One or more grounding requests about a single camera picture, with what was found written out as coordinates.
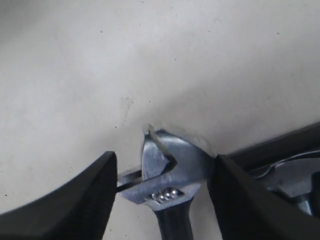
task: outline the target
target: wrench handle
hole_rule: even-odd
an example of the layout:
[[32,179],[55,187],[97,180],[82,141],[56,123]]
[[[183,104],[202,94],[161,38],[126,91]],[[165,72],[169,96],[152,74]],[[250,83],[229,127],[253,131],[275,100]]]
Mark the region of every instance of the wrench handle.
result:
[[158,219],[162,240],[194,240],[189,219],[192,200],[193,198],[154,212]]

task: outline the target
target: white surface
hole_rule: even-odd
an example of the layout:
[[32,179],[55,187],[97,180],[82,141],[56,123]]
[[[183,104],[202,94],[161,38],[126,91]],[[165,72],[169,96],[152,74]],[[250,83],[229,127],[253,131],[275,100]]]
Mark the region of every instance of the white surface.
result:
[[[162,120],[219,153],[320,119],[320,1],[0,1],[0,212],[62,185],[105,150],[139,164]],[[206,189],[195,239],[219,239]],[[116,198],[109,240],[160,239]]]

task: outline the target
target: wrench jaw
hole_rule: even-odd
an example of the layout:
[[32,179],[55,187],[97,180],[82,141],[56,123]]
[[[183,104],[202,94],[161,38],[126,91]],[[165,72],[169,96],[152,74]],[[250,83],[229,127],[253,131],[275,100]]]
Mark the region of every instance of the wrench jaw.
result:
[[191,200],[211,177],[214,158],[186,135],[173,135],[149,125],[141,153],[141,168],[119,174],[118,193],[136,204],[160,211]]

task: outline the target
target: black rubber grip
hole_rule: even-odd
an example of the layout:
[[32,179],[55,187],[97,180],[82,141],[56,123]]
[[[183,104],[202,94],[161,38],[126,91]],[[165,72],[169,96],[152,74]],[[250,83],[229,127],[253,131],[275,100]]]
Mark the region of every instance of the black rubber grip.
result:
[[158,219],[162,240],[194,239],[189,219],[192,200],[154,212]]

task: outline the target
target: white wall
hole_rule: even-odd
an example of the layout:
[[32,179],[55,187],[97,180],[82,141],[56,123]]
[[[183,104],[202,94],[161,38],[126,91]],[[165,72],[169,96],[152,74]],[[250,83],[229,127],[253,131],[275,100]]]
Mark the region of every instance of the white wall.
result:
[[[229,153],[320,119],[320,1],[0,1],[0,211],[65,183],[105,150],[139,164],[162,120]],[[206,189],[195,239],[219,236]],[[109,240],[160,239],[116,198]]]

